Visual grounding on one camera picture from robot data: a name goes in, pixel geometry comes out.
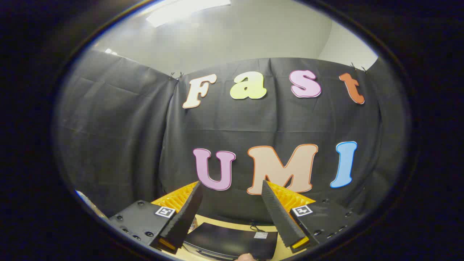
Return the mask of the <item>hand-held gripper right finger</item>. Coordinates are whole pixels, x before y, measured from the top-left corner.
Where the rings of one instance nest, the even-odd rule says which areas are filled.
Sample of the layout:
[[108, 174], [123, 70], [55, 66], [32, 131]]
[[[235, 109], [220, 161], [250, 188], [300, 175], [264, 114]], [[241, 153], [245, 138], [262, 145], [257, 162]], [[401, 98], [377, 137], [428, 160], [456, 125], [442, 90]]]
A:
[[264, 180], [262, 200], [285, 247], [292, 253], [332, 241], [361, 217], [337, 202], [311, 199]]

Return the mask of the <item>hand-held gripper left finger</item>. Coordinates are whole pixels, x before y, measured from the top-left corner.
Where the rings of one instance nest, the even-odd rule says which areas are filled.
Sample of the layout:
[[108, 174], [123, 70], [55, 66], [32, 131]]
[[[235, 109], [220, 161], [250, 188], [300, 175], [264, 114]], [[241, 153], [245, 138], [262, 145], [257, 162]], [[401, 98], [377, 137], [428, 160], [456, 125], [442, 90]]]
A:
[[109, 219], [113, 228], [145, 245], [176, 254], [202, 202], [199, 181], [153, 202], [138, 200]]

